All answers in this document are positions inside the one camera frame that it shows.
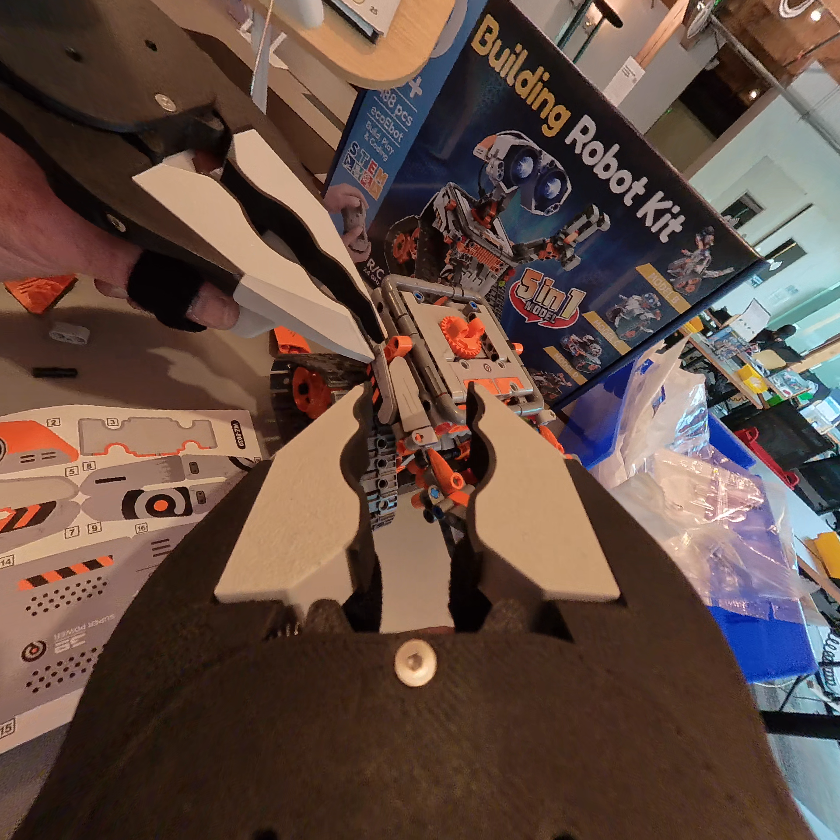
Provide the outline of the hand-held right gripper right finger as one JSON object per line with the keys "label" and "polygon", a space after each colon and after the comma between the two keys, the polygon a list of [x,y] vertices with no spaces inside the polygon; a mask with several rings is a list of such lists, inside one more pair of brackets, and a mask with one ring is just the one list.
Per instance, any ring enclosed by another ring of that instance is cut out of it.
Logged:
{"label": "hand-held right gripper right finger", "polygon": [[614,602],[621,592],[558,445],[485,386],[469,385],[467,537],[479,591],[516,600]]}

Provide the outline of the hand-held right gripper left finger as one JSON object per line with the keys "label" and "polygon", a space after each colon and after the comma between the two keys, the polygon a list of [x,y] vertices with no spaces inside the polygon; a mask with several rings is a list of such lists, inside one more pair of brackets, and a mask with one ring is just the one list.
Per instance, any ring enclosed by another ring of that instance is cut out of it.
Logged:
{"label": "hand-held right gripper left finger", "polygon": [[345,603],[371,588],[375,547],[361,485],[371,386],[355,386],[271,461],[214,594],[222,603]]}

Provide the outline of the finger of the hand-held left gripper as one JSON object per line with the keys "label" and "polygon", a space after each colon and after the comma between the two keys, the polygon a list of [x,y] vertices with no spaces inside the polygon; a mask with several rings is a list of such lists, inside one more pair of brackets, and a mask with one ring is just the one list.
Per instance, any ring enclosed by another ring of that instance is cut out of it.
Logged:
{"label": "finger of the hand-held left gripper", "polygon": [[317,343],[383,343],[368,287],[320,200],[255,129],[236,133],[222,184],[257,232],[267,268],[246,268],[234,299]]}
{"label": "finger of the hand-held left gripper", "polygon": [[259,236],[234,196],[206,175],[158,164],[134,181],[241,272],[233,292],[239,315],[232,333],[254,338],[284,327],[324,349],[369,363],[375,352],[356,318],[315,280]]}

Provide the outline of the grey orange tracked toy robot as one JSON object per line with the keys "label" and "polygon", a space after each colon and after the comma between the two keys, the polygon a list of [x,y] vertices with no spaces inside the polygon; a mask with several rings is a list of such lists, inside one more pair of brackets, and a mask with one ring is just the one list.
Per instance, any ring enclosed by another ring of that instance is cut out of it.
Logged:
{"label": "grey orange tracked toy robot", "polygon": [[477,478],[468,467],[469,385],[483,385],[561,452],[554,413],[481,295],[461,287],[389,276],[372,300],[385,341],[365,364],[337,353],[286,354],[270,372],[280,443],[289,442],[355,386],[371,386],[371,457],[362,478],[371,527],[389,525],[397,495],[413,478],[415,508],[455,527]]}

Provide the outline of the robot sticker sheet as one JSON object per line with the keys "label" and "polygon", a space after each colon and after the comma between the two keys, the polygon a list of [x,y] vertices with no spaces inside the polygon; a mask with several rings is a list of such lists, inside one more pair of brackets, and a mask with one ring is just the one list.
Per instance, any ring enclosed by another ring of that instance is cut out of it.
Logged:
{"label": "robot sticker sheet", "polygon": [[2,416],[2,753],[72,719],[138,591],[263,454],[242,410]]}

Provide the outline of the person's left hand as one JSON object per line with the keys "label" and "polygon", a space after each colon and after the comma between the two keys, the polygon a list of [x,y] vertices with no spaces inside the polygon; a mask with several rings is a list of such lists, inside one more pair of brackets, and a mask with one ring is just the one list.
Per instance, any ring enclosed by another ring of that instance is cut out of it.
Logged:
{"label": "person's left hand", "polygon": [[23,149],[1,137],[1,280],[84,275],[108,298],[149,309],[128,292],[141,248],[90,224],[52,191]]}

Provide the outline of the wooden booklet stand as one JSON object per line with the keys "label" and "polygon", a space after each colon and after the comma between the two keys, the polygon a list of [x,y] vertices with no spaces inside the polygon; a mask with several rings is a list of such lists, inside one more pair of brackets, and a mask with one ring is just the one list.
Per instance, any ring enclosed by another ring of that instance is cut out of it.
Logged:
{"label": "wooden booklet stand", "polygon": [[288,2],[251,2],[336,76],[373,90],[403,84],[422,69],[455,8],[454,1],[405,1],[388,32],[371,42],[335,9],[323,9],[320,26],[307,28]]}

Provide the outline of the clear plastic bag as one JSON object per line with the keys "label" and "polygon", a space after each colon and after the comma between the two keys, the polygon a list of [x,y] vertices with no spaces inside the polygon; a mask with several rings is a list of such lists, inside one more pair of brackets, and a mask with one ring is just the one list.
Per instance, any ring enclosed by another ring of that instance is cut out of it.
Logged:
{"label": "clear plastic bag", "polygon": [[800,576],[779,491],[711,444],[706,381],[681,340],[634,365],[616,446],[591,473],[675,562],[708,607],[803,624]]}

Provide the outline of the orange plastic panel piece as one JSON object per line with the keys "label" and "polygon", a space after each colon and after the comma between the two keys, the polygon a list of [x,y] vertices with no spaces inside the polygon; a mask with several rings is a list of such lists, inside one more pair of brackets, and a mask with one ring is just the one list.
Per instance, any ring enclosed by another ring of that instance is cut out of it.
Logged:
{"label": "orange plastic panel piece", "polygon": [[71,291],[76,283],[76,275],[66,275],[10,280],[5,281],[3,287],[28,313],[43,316]]}

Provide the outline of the blue storage bin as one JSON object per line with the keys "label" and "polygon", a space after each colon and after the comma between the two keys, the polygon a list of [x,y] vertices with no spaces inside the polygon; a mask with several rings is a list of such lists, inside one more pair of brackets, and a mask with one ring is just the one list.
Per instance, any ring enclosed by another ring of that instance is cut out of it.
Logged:
{"label": "blue storage bin", "polygon": [[[561,443],[568,451],[578,455],[590,472],[616,446],[617,425],[625,407],[627,385],[638,362],[625,364],[618,372],[609,375],[603,383],[578,398],[568,412],[570,420],[560,436]],[[768,492],[775,490],[783,494],[782,505],[776,501],[771,504],[777,515],[784,508],[790,518],[782,489],[762,478],[757,472],[757,459],[713,415],[709,416],[711,444],[741,467],[759,476]],[[804,601],[801,607],[803,624],[748,618],[709,607],[749,683],[808,676],[816,671],[816,660],[806,632]]]}

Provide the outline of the blue robot kit box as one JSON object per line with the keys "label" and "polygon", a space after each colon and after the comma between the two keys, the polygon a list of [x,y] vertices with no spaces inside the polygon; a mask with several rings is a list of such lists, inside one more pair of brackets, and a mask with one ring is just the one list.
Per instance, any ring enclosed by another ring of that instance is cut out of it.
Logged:
{"label": "blue robot kit box", "polygon": [[478,292],[559,408],[762,259],[513,2],[360,93],[328,196],[361,194],[360,270]]}

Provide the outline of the red plastic frame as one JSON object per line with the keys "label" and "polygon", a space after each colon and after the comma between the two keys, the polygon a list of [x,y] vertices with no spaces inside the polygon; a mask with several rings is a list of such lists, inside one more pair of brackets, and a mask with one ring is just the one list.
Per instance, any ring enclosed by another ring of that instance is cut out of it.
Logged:
{"label": "red plastic frame", "polygon": [[735,437],[789,489],[794,490],[797,488],[800,478],[795,473],[782,469],[774,457],[764,448],[764,446],[762,446],[760,442],[760,431],[758,428],[747,427],[735,430],[733,433]]}

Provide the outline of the black wall sign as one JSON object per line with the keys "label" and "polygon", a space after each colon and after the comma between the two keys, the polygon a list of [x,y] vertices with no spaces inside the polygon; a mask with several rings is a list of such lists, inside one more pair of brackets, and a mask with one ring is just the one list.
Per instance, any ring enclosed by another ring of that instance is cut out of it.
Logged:
{"label": "black wall sign", "polygon": [[765,265],[757,273],[759,282],[765,282],[777,277],[783,269],[792,266],[796,261],[806,256],[806,251],[793,238],[785,240],[781,245],[765,255]]}
{"label": "black wall sign", "polygon": [[761,215],[764,206],[750,192],[744,192],[721,210],[722,219],[734,230],[740,230],[745,224]]}

